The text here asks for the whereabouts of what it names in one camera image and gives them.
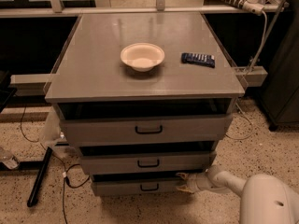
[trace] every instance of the bowl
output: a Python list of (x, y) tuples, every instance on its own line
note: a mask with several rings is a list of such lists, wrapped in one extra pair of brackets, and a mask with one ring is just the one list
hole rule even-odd
[(164, 60), (164, 51), (150, 43), (135, 43), (121, 51), (121, 60), (136, 71), (147, 72)]

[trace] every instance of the floor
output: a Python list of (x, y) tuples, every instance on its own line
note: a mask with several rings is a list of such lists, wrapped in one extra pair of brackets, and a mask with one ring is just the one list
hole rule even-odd
[[(243, 98), (239, 105), (247, 119), (234, 112), (227, 133), (230, 137), (220, 141), (215, 164), (242, 178), (259, 173), (274, 175), (299, 192), (299, 164), (296, 161), (299, 127), (279, 127), (276, 132), (269, 132), (267, 119), (254, 100)], [(0, 114), (1, 147), (11, 150), (20, 161), (42, 160), (45, 149), (37, 141), (41, 141), (49, 112), (49, 106), (28, 105), (25, 110), (23, 106), (7, 107)], [(23, 137), (21, 126), (31, 142)], [(53, 150), (66, 168), (78, 163), (72, 148), (54, 147)], [(52, 156), (38, 203), (30, 208), (27, 201), (37, 172), (0, 173), (0, 224), (65, 223), (63, 171), (62, 163)], [(86, 178), (79, 166), (70, 170), (68, 176), (73, 186)], [(93, 195), (90, 181), (78, 189), (65, 187), (64, 192), (64, 210), (69, 224), (235, 224), (238, 223), (239, 201), (233, 193), (207, 191), (100, 198)]]

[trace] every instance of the clear bottle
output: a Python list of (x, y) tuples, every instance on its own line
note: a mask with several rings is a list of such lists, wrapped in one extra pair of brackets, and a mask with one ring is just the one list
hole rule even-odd
[(0, 162), (2, 162), (8, 169), (18, 169), (20, 162), (18, 159), (7, 150), (0, 147)]

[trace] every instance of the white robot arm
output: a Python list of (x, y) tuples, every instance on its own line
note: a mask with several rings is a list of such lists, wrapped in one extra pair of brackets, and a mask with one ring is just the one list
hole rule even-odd
[(241, 179), (213, 165), (204, 173), (178, 173), (187, 192), (202, 190), (225, 193), (231, 190), (241, 198), (240, 224), (299, 224), (299, 195), (271, 175)]

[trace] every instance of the drawer handle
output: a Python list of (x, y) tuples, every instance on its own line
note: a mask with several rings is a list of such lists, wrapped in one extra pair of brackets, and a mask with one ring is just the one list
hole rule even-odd
[(140, 184), (140, 190), (142, 191), (155, 191), (159, 189), (159, 183), (156, 184), (156, 188), (154, 189), (143, 189), (142, 184)]
[(153, 165), (141, 165), (140, 161), (137, 162), (138, 163), (138, 167), (139, 168), (156, 168), (160, 165), (160, 161), (157, 160), (157, 164), (153, 164)]
[(162, 125), (160, 125), (158, 131), (139, 131), (138, 126), (135, 126), (135, 132), (138, 133), (138, 134), (157, 134), (157, 133), (161, 133), (162, 131), (163, 131), (163, 126)]

